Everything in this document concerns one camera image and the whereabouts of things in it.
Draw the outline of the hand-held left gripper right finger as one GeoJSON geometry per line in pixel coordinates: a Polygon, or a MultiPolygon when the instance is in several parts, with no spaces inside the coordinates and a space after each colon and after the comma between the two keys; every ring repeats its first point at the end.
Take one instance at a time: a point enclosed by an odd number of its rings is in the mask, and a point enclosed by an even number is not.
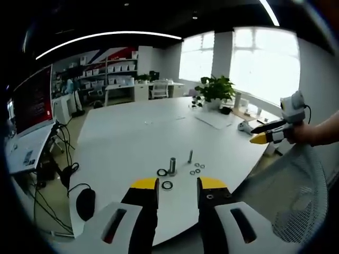
{"type": "Polygon", "coordinates": [[[236,202],[218,179],[197,179],[199,228],[204,253],[274,253],[270,222],[244,202],[236,202]]]}

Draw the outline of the person's right hand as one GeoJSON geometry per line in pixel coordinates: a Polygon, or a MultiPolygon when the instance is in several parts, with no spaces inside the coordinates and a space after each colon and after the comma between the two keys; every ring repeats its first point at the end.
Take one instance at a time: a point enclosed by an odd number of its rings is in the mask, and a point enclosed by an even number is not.
{"type": "Polygon", "coordinates": [[[309,124],[294,125],[292,129],[287,131],[287,141],[290,144],[308,144],[315,145],[316,141],[316,127],[309,124]]]}

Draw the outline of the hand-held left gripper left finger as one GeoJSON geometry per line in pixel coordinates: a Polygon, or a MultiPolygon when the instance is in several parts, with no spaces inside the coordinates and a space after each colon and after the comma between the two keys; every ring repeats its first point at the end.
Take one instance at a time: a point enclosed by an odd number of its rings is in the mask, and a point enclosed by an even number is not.
{"type": "Polygon", "coordinates": [[[76,253],[151,253],[158,223],[159,179],[134,182],[119,202],[85,221],[76,253]]]}

